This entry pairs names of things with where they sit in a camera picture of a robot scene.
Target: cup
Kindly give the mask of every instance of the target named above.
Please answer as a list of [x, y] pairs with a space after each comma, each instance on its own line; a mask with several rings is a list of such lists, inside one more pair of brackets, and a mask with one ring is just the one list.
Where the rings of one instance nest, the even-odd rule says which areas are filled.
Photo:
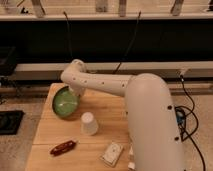
[[81, 116], [81, 132], [86, 135], [94, 135], [98, 131], [98, 122], [91, 112], [85, 112]]

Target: floor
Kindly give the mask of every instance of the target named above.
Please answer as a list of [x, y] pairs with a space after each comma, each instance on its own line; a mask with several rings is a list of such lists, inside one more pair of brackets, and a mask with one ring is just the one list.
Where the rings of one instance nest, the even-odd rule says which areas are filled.
[[[213, 171], [213, 95], [194, 95], [193, 98], [200, 121], [199, 130], [193, 137], [205, 157], [207, 170]], [[173, 96], [173, 100], [175, 105], [191, 105], [183, 95]], [[8, 98], [0, 106], [0, 110], [19, 109], [25, 112], [17, 135], [0, 136], [1, 171], [24, 171], [44, 102], [45, 97]], [[189, 121], [190, 127], [193, 123], [193, 120]], [[201, 160], [192, 143], [187, 140], [183, 144], [187, 171], [201, 171]]]
[[9, 98], [0, 110], [23, 110], [17, 135], [0, 136], [0, 170], [23, 171], [45, 102], [44, 97]]

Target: table top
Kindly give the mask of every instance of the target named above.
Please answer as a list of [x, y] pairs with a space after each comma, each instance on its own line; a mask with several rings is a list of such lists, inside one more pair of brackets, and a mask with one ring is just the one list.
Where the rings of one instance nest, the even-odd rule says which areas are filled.
[[[52, 100], [63, 83], [51, 85], [44, 105], [26, 171], [127, 171], [130, 140], [127, 118], [124, 112], [124, 99], [118, 96], [86, 90], [78, 109], [69, 118], [60, 119], [52, 110]], [[92, 112], [99, 124], [93, 136], [81, 133], [81, 115]], [[74, 150], [53, 157], [50, 150], [68, 140], [77, 140]], [[115, 141], [124, 146], [116, 166], [106, 165], [100, 156], [108, 144]]]

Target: black mat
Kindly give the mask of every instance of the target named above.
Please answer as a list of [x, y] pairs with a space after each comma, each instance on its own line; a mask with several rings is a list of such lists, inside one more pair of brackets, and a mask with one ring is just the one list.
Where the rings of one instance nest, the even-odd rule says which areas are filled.
[[16, 134], [23, 114], [21, 110], [0, 111], [0, 135]]

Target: small white block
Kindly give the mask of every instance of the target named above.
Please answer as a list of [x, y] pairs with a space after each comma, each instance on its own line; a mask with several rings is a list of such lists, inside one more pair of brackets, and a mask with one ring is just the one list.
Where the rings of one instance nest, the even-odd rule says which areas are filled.
[[133, 163], [133, 162], [129, 162], [129, 164], [128, 164], [128, 168], [129, 168], [129, 170], [135, 170], [135, 163]]

